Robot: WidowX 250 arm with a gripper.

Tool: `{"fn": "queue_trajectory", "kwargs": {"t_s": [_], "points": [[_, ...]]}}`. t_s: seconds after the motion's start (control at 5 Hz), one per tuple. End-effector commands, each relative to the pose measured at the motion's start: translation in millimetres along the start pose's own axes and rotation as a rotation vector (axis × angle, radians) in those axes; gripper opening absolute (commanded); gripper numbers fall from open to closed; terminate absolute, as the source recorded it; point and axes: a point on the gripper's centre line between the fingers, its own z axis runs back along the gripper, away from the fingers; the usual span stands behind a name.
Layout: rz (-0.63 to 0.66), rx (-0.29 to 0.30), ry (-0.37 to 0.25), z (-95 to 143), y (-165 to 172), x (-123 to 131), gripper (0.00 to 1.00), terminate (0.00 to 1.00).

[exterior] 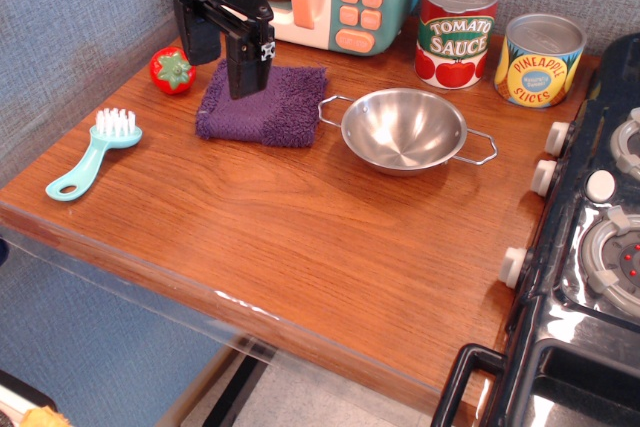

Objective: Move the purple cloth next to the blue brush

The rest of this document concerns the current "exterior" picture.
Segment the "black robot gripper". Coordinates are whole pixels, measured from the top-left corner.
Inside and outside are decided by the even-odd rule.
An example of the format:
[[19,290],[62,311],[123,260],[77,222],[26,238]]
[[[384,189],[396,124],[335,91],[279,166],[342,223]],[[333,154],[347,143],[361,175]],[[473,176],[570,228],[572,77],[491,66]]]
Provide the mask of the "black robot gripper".
[[263,91],[276,54],[273,11],[267,0],[173,0],[183,50],[192,66],[221,55],[226,37],[229,92],[240,99]]

